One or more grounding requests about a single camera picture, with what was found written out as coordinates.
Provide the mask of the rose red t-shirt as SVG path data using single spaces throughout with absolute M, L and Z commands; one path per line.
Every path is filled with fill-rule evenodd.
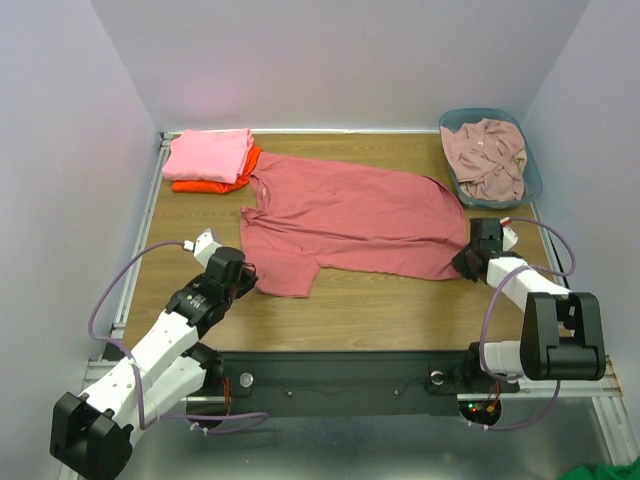
M 459 278 L 466 217 L 439 181 L 412 173 L 263 152 L 256 207 L 240 237 L 265 294 L 307 298 L 324 268 L 429 281 Z

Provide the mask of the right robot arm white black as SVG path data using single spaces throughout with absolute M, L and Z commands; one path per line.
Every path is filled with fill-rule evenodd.
M 566 272 L 531 265 L 513 248 L 517 235 L 509 225 L 519 217 L 473 218 L 469 243 L 452 258 L 452 266 L 465 279 L 494 289 L 473 349 L 477 356 L 460 366 L 463 384 L 482 390 L 495 379 L 514 381 L 597 381 L 606 372 L 606 353 L 599 301 L 588 292 L 575 292 L 546 276 Z M 518 341 L 487 340 L 490 320 L 500 296 L 523 312 Z

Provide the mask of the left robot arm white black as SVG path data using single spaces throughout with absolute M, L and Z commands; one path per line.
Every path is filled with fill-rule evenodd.
M 256 282 L 238 249 L 198 249 L 204 271 L 176 291 L 149 332 L 82 393 L 54 405 L 50 453 L 85 479 L 114 479 L 141 436 L 183 397 L 215 392 L 223 371 L 202 338 Z

